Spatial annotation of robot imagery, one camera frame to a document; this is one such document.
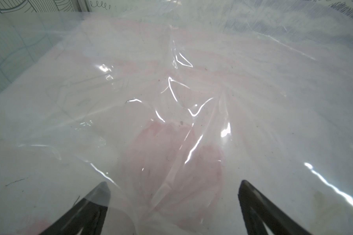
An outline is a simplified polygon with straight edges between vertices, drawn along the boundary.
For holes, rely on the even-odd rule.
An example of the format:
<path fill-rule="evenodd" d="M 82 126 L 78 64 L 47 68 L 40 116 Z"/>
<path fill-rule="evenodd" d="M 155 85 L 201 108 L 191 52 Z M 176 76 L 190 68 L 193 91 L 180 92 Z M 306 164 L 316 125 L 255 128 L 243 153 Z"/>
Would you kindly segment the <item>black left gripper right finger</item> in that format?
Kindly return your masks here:
<path fill-rule="evenodd" d="M 274 235 L 310 234 L 247 180 L 240 184 L 238 200 L 249 235 L 266 235 L 267 228 Z"/>

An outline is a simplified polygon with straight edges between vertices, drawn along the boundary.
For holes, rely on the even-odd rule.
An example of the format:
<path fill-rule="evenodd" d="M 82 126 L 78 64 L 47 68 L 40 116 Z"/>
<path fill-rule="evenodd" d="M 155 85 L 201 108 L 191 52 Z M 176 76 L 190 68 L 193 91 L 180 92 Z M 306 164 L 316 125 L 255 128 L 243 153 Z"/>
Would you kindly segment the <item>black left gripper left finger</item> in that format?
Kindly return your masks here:
<path fill-rule="evenodd" d="M 107 183 L 99 183 L 40 235 L 100 235 L 110 198 Z"/>

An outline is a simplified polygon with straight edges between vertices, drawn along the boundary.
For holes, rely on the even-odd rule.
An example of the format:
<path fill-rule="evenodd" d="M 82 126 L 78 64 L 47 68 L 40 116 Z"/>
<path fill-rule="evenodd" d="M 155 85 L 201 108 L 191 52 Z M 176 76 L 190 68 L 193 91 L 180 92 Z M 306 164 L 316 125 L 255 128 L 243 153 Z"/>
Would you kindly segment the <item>clear plastic vacuum bag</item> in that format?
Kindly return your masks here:
<path fill-rule="evenodd" d="M 100 235 L 248 235 L 243 180 L 353 235 L 353 1 L 0 1 L 0 235 L 101 182 Z"/>

